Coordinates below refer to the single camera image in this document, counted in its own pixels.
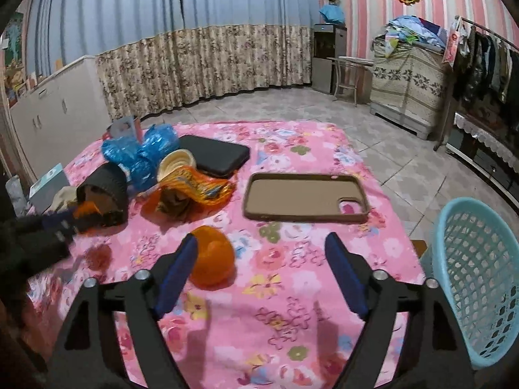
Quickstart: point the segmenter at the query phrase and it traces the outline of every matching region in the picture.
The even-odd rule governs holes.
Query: brown phone case
[[[340,202],[361,206],[358,214],[342,214]],[[247,185],[243,214],[257,221],[364,223],[369,203],[356,177],[325,174],[258,172]]]

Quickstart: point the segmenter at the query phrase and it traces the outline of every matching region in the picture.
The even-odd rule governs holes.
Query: tile floor
[[[429,240],[435,218],[455,197],[477,198],[492,207],[519,236],[513,209],[474,172],[444,148],[433,152],[423,141],[371,115],[369,107],[342,100],[307,87],[270,88],[202,101],[143,121],[195,123],[232,120],[318,120],[335,123],[345,132],[390,198],[408,235]]]

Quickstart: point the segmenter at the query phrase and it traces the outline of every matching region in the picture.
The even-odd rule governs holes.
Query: orange ball
[[[204,225],[191,231],[198,243],[198,257],[189,277],[199,288],[221,284],[234,271],[234,249],[227,237],[216,228]]]

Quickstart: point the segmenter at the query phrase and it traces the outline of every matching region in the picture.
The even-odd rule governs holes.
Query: floral curtain valance
[[[210,26],[162,33],[97,56],[113,119],[240,90],[310,83],[312,29]]]

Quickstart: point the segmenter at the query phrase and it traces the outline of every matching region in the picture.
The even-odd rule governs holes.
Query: phone case
[[[343,213],[342,202],[360,211]],[[257,221],[364,223],[369,203],[356,177],[257,172],[248,181],[243,215]]]
[[[197,168],[212,177],[229,178],[251,156],[247,146],[236,143],[193,135],[182,136],[179,141],[181,149],[193,154]]]

